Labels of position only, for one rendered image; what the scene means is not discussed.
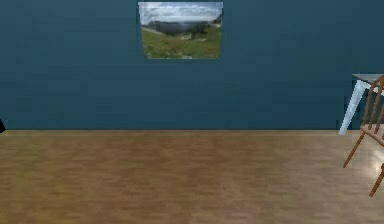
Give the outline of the white table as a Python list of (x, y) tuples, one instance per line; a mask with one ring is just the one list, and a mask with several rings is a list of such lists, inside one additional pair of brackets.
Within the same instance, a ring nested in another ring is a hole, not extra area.
[(340, 135), (346, 134), (346, 131), (356, 112), (357, 106), (360, 104), (363, 93), (371, 87), (371, 84), (376, 79), (381, 77), (381, 74), (353, 74), (353, 77), (356, 77), (357, 81), (348, 103), (348, 107), (345, 111), (341, 127), (339, 129)]

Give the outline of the brown wooden chair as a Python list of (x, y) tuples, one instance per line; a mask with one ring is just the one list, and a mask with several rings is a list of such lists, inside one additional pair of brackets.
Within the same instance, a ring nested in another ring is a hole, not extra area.
[(384, 74), (376, 79), (366, 91), (368, 91), (368, 95), (359, 127), (361, 134), (345, 160), (344, 168), (347, 167), (353, 158), (365, 136), (369, 136), (384, 147), (384, 103), (381, 103), (381, 97), (384, 97)]

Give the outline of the landscape picture on wall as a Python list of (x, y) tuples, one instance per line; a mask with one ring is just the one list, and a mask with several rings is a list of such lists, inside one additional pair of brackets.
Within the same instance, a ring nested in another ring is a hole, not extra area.
[(138, 3), (145, 59), (219, 59), (224, 4), (220, 1)]

